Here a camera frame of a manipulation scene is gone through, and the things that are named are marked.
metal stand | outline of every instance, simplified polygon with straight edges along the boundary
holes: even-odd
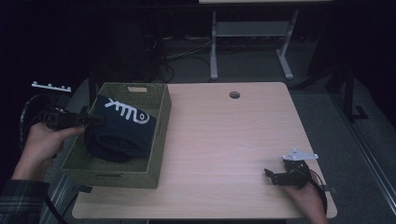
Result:
[[[291,40],[298,10],[294,10],[290,21],[219,21],[216,19],[216,11],[213,12],[212,20],[212,50],[210,52],[210,78],[216,80],[218,74],[218,60],[216,57],[216,37],[218,36],[284,36],[285,43],[281,49],[276,50],[276,56],[282,66],[286,79],[293,79],[288,61],[285,58],[286,51]]]

hand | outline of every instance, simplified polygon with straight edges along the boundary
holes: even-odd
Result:
[[[84,130],[73,127],[55,132],[44,123],[33,125],[12,179],[42,181],[45,171],[52,165],[52,157],[63,149],[64,139],[84,133]]]
[[[312,179],[318,183],[317,177],[311,172]],[[312,224],[328,224],[329,220],[324,213],[323,203],[317,189],[309,182],[301,189],[292,186],[283,187],[296,206]]]

plaid shirt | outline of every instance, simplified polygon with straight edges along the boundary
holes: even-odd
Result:
[[[50,184],[9,180],[0,197],[1,223],[38,223]]]

white logo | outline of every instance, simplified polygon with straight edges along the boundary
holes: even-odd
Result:
[[[109,103],[105,104],[105,107],[111,107],[113,105],[116,106],[116,110],[119,111],[120,107],[122,108],[121,110],[121,116],[125,114],[125,110],[127,110],[127,114],[125,116],[126,119],[129,119],[131,117],[132,111],[134,111],[134,122],[139,123],[139,124],[145,124],[149,122],[149,114],[142,112],[139,115],[139,119],[137,119],[137,109],[130,106],[130,105],[125,105],[123,103],[120,103],[118,101],[114,102],[112,99],[108,98],[110,101]]]

white fish skeleton print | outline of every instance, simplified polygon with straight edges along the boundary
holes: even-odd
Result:
[[[116,107],[117,111],[120,111],[120,108],[121,108],[120,115],[122,117],[124,116],[125,112],[127,112],[125,119],[129,120],[132,113],[134,112],[134,122],[136,122],[138,124],[145,124],[145,123],[149,122],[149,114],[147,114],[141,110],[137,110],[136,108],[134,108],[130,105],[126,105],[126,104],[120,103],[118,101],[113,101],[110,98],[108,98],[108,100],[110,102],[105,104],[105,107],[111,107],[114,105]]]

